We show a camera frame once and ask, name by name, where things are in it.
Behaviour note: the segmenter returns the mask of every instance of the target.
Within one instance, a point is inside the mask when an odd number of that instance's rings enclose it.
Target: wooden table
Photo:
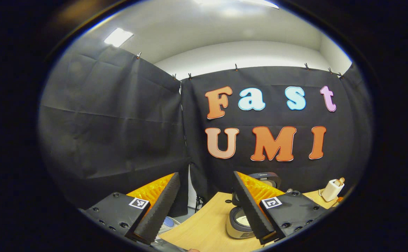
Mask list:
[[[325,202],[318,191],[304,193],[314,202],[328,209],[337,200]],[[205,204],[197,213],[183,223],[160,235],[160,238],[183,249],[197,249],[200,252],[235,251],[251,252],[266,245],[261,245],[255,238],[235,239],[226,232],[226,222],[229,212],[235,206],[226,203],[231,200],[231,194],[219,192]]]

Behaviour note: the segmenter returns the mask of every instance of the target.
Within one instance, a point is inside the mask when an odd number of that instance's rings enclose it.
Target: black fabric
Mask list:
[[[356,183],[364,168],[362,163],[368,154],[365,148],[368,144],[364,142],[370,142],[367,138],[371,135],[369,127],[363,126],[369,125],[370,120],[369,114],[364,114],[367,105],[359,105],[366,99],[360,97],[364,93],[347,87],[352,81],[359,81],[353,76],[356,75],[349,73],[345,79],[340,80],[336,75],[322,70],[251,67],[183,80],[184,127],[192,159],[191,180],[197,194],[208,201],[217,191],[230,193],[230,178],[234,170],[244,174],[275,172],[282,178],[280,190],[293,188],[303,192],[325,188],[329,180],[345,177],[346,188],[343,192],[348,191],[348,187]],[[207,119],[209,107],[205,93],[225,86],[233,90],[232,95],[228,96],[228,107],[222,108],[225,115],[217,119]],[[303,110],[290,110],[287,107],[288,99],[284,91],[289,86],[299,86],[305,91],[306,107]],[[332,101],[337,109],[333,113],[327,110],[324,96],[319,92],[324,86],[328,86],[334,94]],[[266,103],[263,110],[244,111],[238,107],[238,101],[241,99],[239,93],[246,88],[258,88],[262,91],[263,102]],[[274,138],[283,127],[295,127],[297,132],[292,147],[294,160],[250,160],[255,150],[255,134],[252,129],[256,126],[267,126]],[[324,126],[327,129],[324,135],[324,156],[310,160],[308,156],[312,151],[314,139],[311,129],[315,126]],[[219,159],[210,155],[204,131],[209,127],[221,130],[218,146],[223,151],[227,149],[224,129],[239,129],[234,156]]]
[[[87,209],[179,172],[169,216],[187,213],[188,162],[180,82],[126,50],[83,36],[49,75],[39,111],[47,169]]]

